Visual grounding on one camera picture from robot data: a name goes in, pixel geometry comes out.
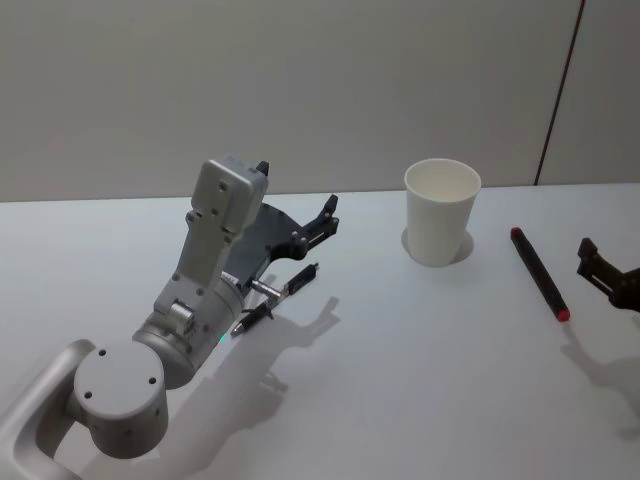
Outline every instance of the black pen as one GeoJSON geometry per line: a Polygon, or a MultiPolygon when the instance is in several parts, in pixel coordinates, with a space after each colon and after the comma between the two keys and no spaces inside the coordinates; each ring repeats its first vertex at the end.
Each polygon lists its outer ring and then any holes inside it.
{"type": "Polygon", "coordinates": [[[525,237],[521,228],[514,227],[511,229],[511,240],[516,246],[516,250],[520,254],[520,258],[538,285],[544,299],[549,304],[549,307],[551,307],[553,314],[559,322],[568,321],[569,317],[571,317],[571,313],[567,308],[567,304],[564,303],[558,287],[553,283],[549,272],[547,272],[542,260],[538,257],[533,245],[529,243],[529,240],[527,240],[527,237],[525,237]]]}
{"type": "Polygon", "coordinates": [[[231,336],[237,337],[241,333],[248,331],[264,317],[273,318],[271,310],[280,305],[285,298],[295,294],[307,283],[316,278],[317,271],[317,263],[307,265],[300,273],[285,283],[278,297],[271,297],[268,300],[265,300],[242,318],[233,330],[231,330],[231,336]]]}

